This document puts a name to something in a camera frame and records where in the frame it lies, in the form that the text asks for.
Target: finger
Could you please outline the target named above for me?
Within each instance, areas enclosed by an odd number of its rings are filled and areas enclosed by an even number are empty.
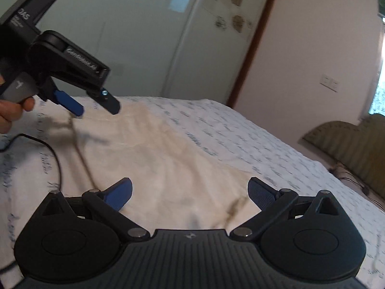
[[[18,103],[12,103],[5,100],[0,100],[0,116],[9,122],[20,119],[23,114],[23,108]]]
[[[11,129],[12,124],[0,116],[0,134],[6,134]]]
[[[32,111],[34,106],[35,106],[35,99],[34,98],[28,98],[23,103],[23,109],[27,112]]]

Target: light switch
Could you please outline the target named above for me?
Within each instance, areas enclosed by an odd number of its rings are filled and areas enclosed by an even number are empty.
[[[335,92],[338,92],[338,88],[340,85],[338,81],[326,75],[322,75],[320,84],[328,87],[329,89],[332,89]]]

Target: textured grip pad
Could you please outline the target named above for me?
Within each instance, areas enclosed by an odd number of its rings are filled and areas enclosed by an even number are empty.
[[[270,267],[254,244],[224,230],[158,230],[131,243],[113,267],[87,281],[47,284],[26,278],[18,289],[365,289],[355,278],[336,284],[292,280]]]
[[[248,183],[247,191],[249,198],[261,209],[261,211],[266,210],[276,201],[272,192],[269,192],[257,182],[252,181],[252,179]]]

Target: silver bolt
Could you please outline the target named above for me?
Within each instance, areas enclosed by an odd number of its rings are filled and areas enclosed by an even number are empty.
[[[248,237],[253,233],[253,231],[247,227],[238,227],[234,229],[234,233],[239,237]]]
[[[141,227],[131,228],[128,234],[134,238],[142,238],[147,234],[147,230]]]

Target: wall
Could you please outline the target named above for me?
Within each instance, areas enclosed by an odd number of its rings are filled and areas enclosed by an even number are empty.
[[[235,110],[327,165],[299,141],[324,122],[359,122],[376,73],[377,10],[377,0],[276,0]]]

